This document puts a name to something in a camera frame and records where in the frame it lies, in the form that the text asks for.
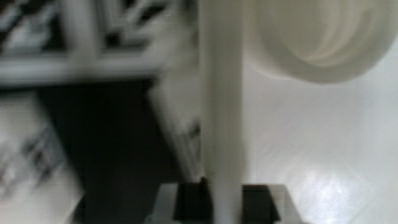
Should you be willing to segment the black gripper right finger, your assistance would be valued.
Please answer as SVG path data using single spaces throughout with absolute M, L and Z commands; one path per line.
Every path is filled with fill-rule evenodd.
M 243 186 L 243 224 L 273 224 L 280 220 L 266 185 Z

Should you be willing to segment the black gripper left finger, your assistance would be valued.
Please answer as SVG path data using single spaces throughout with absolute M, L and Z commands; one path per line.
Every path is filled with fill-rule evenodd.
M 184 182 L 177 185 L 172 220 L 181 224 L 209 224 L 213 218 L 213 204 L 207 180 Z

